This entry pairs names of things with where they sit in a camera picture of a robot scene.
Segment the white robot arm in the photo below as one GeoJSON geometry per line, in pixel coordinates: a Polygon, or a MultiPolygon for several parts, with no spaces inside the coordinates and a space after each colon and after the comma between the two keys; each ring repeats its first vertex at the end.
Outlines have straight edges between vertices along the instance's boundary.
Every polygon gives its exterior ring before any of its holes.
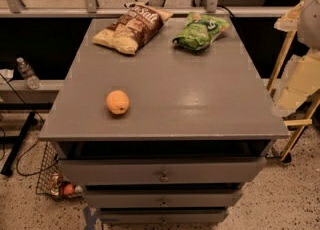
{"type": "Polygon", "coordinates": [[[320,0],[304,0],[279,18],[274,28],[296,31],[298,41],[310,51],[292,55],[274,94],[273,114],[287,117],[320,89],[320,0]]]}

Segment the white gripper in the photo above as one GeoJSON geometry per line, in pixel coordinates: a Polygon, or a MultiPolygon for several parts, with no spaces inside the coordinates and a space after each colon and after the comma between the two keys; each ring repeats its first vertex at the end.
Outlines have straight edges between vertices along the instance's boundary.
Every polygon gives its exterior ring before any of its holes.
{"type": "Polygon", "coordinates": [[[275,91],[272,113],[287,117],[320,89],[320,52],[302,57],[293,55],[287,62],[275,91]]]}

